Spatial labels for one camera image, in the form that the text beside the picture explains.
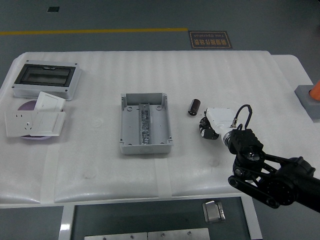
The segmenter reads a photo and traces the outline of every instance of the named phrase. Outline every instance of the gray electrical box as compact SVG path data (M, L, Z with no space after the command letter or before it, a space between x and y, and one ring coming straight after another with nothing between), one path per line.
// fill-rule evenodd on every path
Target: gray electrical box
M40 92L72 100L81 75L77 63L27 60L12 85L17 98L37 98Z
M172 146L167 95L122 94L121 152L125 155L169 153Z

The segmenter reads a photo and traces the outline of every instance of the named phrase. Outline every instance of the robotic arm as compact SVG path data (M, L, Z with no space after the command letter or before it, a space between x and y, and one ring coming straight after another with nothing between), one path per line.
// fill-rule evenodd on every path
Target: robotic arm
M242 124L236 126L245 107L249 116L242 130ZM236 155L229 184L274 209L297 201L320 213L320 180L313 177L316 169L302 156L287 159L264 153L264 145L247 129L251 115L250 105L243 105L236 115L229 108L208 108L200 121L203 138L215 140L221 136L230 153ZM280 168L266 161L279 163Z

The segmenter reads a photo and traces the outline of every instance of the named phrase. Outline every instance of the capacitor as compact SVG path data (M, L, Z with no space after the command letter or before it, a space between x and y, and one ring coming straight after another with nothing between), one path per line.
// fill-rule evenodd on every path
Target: capacitor
M197 115L198 113L198 110L199 110L199 107L200 107L200 100L198 99L193 99L192 102L191 102L191 105L189 107L189 110L188 110L188 113L191 115L191 116L195 116Z

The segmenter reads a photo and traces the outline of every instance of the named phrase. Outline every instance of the white table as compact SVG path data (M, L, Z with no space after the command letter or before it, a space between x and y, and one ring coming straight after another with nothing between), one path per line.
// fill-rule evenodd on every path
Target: white table
M74 99L66 102L59 137L6 137L4 112L28 101L11 90L26 60L78 63L83 70ZM294 93L308 84L297 58L266 51L24 53L0 90L0 204L69 206L62 217L68 222L75 204L244 196L228 184L235 156L222 141L200 136L199 121L208 107L236 111L250 104L249 128L266 153L303 156L318 169L320 126ZM169 154L121 154L123 93L168 95L174 143ZM195 117L187 114L192 99L201 100ZM244 122L247 116L240 117Z

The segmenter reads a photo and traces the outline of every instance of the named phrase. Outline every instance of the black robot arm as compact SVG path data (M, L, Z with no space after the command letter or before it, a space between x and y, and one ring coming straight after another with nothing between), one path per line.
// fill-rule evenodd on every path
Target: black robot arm
M232 130L227 146L236 155L234 175L228 178L231 186L275 209L297 201L320 213L320 180L313 177L316 169L303 157L287 159L264 153L251 129Z

